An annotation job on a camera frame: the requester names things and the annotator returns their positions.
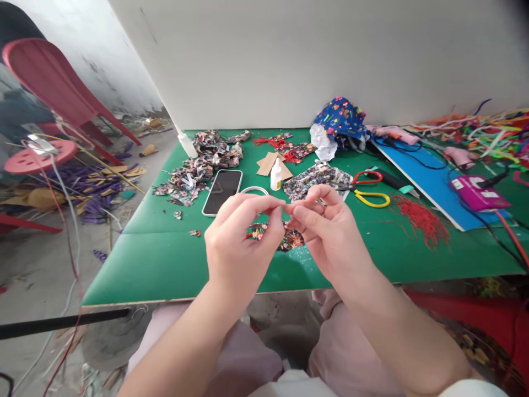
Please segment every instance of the hand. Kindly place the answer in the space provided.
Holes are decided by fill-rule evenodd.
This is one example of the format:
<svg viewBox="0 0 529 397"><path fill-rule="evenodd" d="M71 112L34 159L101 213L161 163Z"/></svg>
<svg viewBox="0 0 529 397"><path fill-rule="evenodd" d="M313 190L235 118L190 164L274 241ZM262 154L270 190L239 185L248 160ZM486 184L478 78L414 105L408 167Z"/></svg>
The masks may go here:
<svg viewBox="0 0 529 397"><path fill-rule="evenodd" d="M237 194L226 200L204 234L209 284L228 299L237 317L257 292L285 235L285 204L272 196ZM248 226L260 212L270 216L266 233L260 241L246 239Z"/></svg>
<svg viewBox="0 0 529 397"><path fill-rule="evenodd" d="M362 269L374 266L353 213L329 185L311 187L305 200L287 205L285 212L291 215L288 228L303 235L320 271L338 294L358 282Z"/></svg>

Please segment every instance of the black rod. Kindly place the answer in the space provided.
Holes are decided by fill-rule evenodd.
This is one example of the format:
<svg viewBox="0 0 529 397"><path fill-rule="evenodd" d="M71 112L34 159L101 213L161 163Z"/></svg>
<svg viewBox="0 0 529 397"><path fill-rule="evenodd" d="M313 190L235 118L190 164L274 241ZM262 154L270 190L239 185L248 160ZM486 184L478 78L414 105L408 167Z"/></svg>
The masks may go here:
<svg viewBox="0 0 529 397"><path fill-rule="evenodd" d="M119 309L109 310L108 312L82 314L79 319L79 325L100 323L102 321L123 318L128 316L130 312L130 309ZM73 315L68 317L55 317L46 320L0 325L0 340L74 327L77 323L77 317L78 316Z"/></svg>

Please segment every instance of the scissors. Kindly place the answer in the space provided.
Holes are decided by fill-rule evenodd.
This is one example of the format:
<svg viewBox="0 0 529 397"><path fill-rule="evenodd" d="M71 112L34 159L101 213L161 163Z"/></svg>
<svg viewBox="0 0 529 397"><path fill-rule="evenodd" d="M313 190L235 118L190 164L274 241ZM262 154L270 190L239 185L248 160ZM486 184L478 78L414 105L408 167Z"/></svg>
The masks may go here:
<svg viewBox="0 0 529 397"><path fill-rule="evenodd" d="M376 176L377 179L358 181L358 177L363 175L363 174L372 174L372 175ZM337 191L352 190L353 193L355 194L355 196L358 197L358 199L362 203L364 203L364 204L366 204L366 205L368 205L370 207L373 207L373 208L384 208L384 207L387 207L390 204L390 202L391 202L390 197L388 195L386 195L384 193L361 192L361 191L357 190L357 185L377 183L377 182L380 182L381 180L382 180L382 175L380 175L380 173L378 173L376 171L366 170L366 171L362 171L362 172L357 173L355 175L355 177L353 178L353 182L351 182L350 185L341 184L341 183L333 183L333 184L339 186L339 188L336 189ZM383 199L386 200L386 202L384 202L382 204L374 204L374 203L366 200L363 196L378 196L378 197L382 197Z"/></svg>

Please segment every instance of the yellow scissors handle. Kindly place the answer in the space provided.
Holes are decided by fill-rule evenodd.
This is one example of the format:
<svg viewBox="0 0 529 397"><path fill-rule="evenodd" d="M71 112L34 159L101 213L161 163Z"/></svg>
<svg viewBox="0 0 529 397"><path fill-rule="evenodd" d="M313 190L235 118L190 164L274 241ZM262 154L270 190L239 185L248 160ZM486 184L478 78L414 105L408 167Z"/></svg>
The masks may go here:
<svg viewBox="0 0 529 397"><path fill-rule="evenodd" d="M391 202L390 197L388 195L385 195L384 193L371 193L371 192L361 192L359 190L354 190L354 194L355 194L356 197L358 197L358 199L362 203L364 203L364 204L366 204L366 205L368 205L370 207L373 207L373 208L384 208L384 207L387 207L390 204L390 202ZM374 204L374 203L372 203L370 201L367 201L362 196L378 196L378 197L382 197L384 200L386 200L386 202L383 203L383 204Z"/></svg>

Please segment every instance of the blue patterned cloth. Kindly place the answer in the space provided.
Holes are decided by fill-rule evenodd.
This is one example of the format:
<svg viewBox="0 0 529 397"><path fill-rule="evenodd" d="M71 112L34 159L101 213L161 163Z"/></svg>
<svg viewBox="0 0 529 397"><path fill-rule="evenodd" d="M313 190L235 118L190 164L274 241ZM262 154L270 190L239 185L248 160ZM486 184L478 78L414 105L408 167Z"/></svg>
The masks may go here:
<svg viewBox="0 0 529 397"><path fill-rule="evenodd" d="M365 113L346 98L337 96L318 114L315 123L338 143L339 149L363 151L371 131L364 126Z"/></svg>

